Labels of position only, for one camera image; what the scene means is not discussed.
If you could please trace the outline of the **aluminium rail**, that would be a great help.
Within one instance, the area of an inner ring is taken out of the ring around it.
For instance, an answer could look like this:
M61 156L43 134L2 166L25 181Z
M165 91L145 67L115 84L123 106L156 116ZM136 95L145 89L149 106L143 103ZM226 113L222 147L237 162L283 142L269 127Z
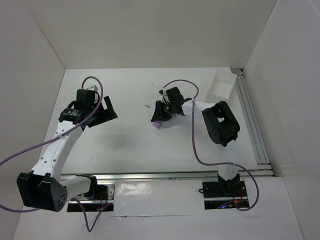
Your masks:
M253 152L257 162L259 177L274 177L274 171L272 164L270 162L269 155L265 146L265 142L258 124L258 120L253 108L251 98L247 86L245 84L245 79L243 76L242 69L232 68L231 73L236 75L235 88L238 94L239 102L243 111L244 119L248 129L248 134L253 147Z
M250 171L254 177L274 177L274 172L271 169L258 169ZM159 180L159 179L188 179L188 178L215 178L217 171L199 171L199 172L167 172L167 173L124 173L124 174L95 174L98 180ZM241 178L249 177L245 171L240 171ZM62 175L61 181L69 180L76 175Z

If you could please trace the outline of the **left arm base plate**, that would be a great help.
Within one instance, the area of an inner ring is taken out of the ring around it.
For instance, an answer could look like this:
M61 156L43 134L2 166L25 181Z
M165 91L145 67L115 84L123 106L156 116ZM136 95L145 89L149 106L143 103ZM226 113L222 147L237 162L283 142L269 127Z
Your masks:
M104 212L114 211L115 183L114 182L98 182L97 190L93 196L86 196L84 193L75 195L83 205L86 212L97 213L103 208Z

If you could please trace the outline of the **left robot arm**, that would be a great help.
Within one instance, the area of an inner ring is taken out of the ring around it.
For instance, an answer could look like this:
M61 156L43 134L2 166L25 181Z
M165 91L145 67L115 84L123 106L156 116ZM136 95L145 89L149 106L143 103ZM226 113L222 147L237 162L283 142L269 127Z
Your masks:
M97 178L90 174L76 174L72 179L60 181L63 167L86 128L116 119L110 98L103 98L93 85L79 89L76 99L65 108L58 118L53 141L28 173L20 173L16 183L24 206L59 212L72 198L83 195L91 200L102 190Z

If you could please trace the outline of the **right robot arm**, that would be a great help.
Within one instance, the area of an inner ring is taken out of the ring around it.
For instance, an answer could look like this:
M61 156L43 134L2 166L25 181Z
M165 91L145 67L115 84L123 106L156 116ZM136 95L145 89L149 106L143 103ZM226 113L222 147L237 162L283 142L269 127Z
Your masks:
M173 117L191 116L192 148L195 144L195 118L203 120L210 140L221 152L223 164L218 164L218 187L220 192L227 194L235 190L240 183L240 175L235 166L235 145L240 132L240 125L225 101L206 103L184 98L178 87L159 91L162 99L155 102L155 109L151 123L160 128L162 123Z

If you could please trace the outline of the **aluminium rail front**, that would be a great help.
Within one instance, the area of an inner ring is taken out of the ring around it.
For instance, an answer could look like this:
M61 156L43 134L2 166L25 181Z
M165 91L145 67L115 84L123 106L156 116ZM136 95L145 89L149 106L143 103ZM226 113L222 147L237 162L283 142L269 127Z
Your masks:
M258 169L250 171L254 177L274 177L274 172L271 169ZM199 171L199 172L167 172L167 173L124 173L124 174L95 174L98 180L159 180L159 179L188 179L188 178L215 178L217 171ZM240 171L241 178L249 177L245 171ZM69 180L76 175L62 175L61 181Z

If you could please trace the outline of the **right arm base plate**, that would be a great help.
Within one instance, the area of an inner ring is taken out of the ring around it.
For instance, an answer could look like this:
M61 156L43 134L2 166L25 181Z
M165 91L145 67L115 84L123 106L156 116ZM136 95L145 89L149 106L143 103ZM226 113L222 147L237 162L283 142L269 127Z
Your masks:
M244 181L240 181L237 186L224 192L219 187L218 181L203 182L202 188L198 190L204 198L205 210L249 208L247 189Z

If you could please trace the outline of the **purple wood block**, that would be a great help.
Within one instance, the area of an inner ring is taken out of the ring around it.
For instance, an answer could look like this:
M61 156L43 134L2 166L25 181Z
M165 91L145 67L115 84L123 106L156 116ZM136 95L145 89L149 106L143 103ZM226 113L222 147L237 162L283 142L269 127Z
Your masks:
M163 121L158 120L158 121L153 122L152 124L156 129L160 129L163 125Z

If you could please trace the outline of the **aluminium rail right side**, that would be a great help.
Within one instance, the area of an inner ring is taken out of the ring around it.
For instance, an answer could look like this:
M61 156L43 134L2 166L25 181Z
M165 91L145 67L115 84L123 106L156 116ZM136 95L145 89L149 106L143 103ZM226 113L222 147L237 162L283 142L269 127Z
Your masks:
M258 124L258 120L253 108L251 98L247 86L245 84L245 79L243 76L242 69L232 68L231 73L236 75L235 88L238 94L239 102L243 111L244 119L248 129L248 134L253 147L253 152L257 162L259 177L274 177L274 171L272 164L270 162L269 155L265 146L265 142Z

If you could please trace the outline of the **white perforated metal bin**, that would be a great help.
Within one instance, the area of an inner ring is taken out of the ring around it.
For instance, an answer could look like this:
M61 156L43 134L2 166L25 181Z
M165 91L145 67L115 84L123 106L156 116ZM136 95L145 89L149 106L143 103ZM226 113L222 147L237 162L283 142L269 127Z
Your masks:
M228 102L237 75L231 72L217 70L205 96L206 103Z

